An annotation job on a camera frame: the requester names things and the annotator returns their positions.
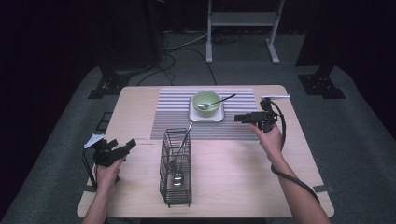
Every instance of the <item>wooden table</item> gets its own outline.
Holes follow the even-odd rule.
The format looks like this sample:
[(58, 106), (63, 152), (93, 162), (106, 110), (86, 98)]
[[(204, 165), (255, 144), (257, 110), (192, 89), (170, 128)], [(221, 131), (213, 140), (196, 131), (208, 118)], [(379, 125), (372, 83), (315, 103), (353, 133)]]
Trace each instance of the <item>wooden table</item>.
[[(108, 215), (137, 218), (291, 217), (277, 176), (271, 172), (271, 164), (258, 140), (194, 140), (191, 137), (192, 204), (168, 208), (159, 192), (162, 140), (151, 140), (162, 88), (180, 87), (126, 87), (120, 94), (105, 139), (117, 139), (120, 144), (125, 144), (134, 138), (137, 146), (120, 167), (120, 182)], [(258, 110), (261, 110), (258, 102), (262, 95), (287, 94), (277, 85), (198, 88), (214, 91), (217, 88), (252, 89)], [(286, 160), (309, 187), (323, 185), (290, 100), (276, 100), (276, 104), (285, 115), (288, 128), (283, 149)], [(79, 216), (85, 216), (93, 197), (94, 193), (83, 193), (78, 206)], [(332, 216), (334, 209), (328, 193), (320, 192), (318, 197), (326, 214)]]

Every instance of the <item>person's arm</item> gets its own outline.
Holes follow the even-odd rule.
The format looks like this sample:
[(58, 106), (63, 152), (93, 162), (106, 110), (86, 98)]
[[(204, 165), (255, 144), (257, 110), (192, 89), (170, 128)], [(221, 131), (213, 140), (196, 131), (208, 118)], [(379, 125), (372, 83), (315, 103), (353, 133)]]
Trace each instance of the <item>person's arm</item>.
[[(279, 172), (297, 178), (282, 155), (282, 134), (277, 125), (274, 124), (272, 131), (269, 133), (263, 133), (252, 124), (249, 125), (249, 128), (259, 137), (260, 144), (273, 166)], [(297, 223), (331, 223), (323, 208), (306, 189), (284, 177), (279, 176), (278, 179), (291, 214)]]
[(98, 184), (97, 191), (90, 208), (87, 211), (83, 224), (88, 223), (105, 223), (107, 217), (107, 210), (110, 201), (116, 192), (115, 181), (117, 174), (120, 171), (120, 165), (125, 161), (125, 158), (115, 161), (111, 166), (98, 166), (96, 171), (96, 181)]

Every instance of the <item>black mesh utensil holder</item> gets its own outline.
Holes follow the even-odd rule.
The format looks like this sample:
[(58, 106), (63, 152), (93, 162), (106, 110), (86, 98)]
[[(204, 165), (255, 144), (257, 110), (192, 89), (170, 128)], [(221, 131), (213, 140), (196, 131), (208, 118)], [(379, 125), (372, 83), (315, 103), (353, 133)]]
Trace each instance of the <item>black mesh utensil holder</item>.
[(190, 204), (191, 196), (191, 141), (186, 129), (167, 129), (163, 135), (160, 166), (160, 193), (164, 202)]

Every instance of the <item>white plate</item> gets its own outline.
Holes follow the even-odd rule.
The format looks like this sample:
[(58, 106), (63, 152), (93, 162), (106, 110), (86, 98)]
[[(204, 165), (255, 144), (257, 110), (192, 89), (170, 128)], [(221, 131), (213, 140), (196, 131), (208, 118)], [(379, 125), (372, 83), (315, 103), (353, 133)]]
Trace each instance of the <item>white plate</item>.
[(198, 115), (197, 111), (195, 110), (194, 106), (192, 105), (192, 97), (190, 98), (190, 110), (189, 110), (189, 117), (191, 121), (194, 122), (219, 122), (224, 119), (224, 105), (223, 102), (220, 103), (220, 107), (216, 113), (208, 118), (202, 117)]

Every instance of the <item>green bowl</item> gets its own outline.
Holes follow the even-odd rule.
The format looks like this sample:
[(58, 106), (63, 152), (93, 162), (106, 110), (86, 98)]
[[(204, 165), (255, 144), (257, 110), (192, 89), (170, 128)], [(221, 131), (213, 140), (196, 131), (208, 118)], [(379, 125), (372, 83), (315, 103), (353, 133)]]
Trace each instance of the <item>green bowl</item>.
[[(221, 103), (214, 105), (210, 104), (213, 104), (219, 100), (221, 100), (221, 97), (213, 91), (198, 91), (192, 97), (192, 105), (194, 106), (194, 109), (197, 111), (198, 115), (208, 118), (213, 116), (221, 105)], [(209, 104), (210, 106), (206, 110), (203, 110), (198, 107), (200, 104)]]

